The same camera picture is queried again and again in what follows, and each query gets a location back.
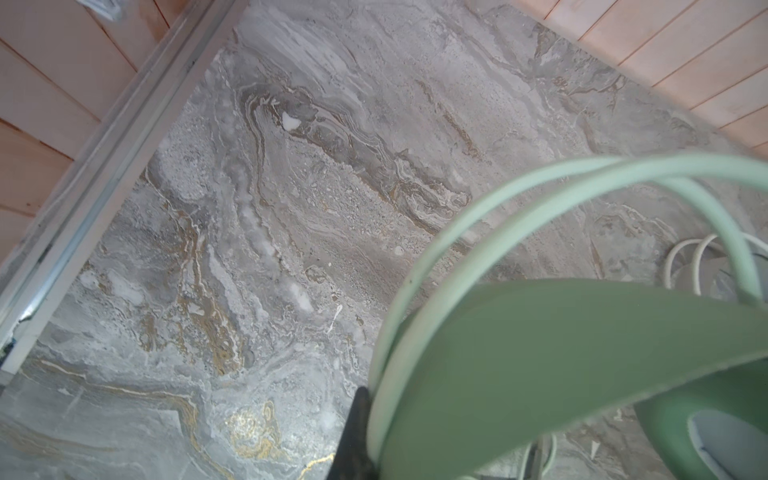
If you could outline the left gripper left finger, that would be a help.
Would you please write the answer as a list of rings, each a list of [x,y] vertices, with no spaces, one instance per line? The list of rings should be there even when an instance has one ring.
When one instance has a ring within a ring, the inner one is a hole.
[[[327,480],[375,480],[378,478],[378,472],[368,456],[366,445],[371,406],[369,389],[360,386],[355,392]]]

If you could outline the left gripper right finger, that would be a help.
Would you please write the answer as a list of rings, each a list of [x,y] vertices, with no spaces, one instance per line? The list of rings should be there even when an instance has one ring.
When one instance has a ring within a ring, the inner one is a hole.
[[[523,480],[540,480],[551,464],[552,439],[550,436],[540,437],[529,444],[521,458],[521,478]]]

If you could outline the green headphones with cable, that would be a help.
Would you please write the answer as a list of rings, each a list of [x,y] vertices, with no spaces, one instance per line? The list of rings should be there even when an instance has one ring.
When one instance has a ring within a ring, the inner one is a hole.
[[[764,162],[684,154],[550,164],[467,207],[380,329],[367,455],[383,479],[454,479],[632,405],[679,479],[767,475],[767,306],[753,253],[704,178],[767,187]],[[507,252],[595,197],[653,182],[717,231],[738,298],[589,279],[482,284]]]

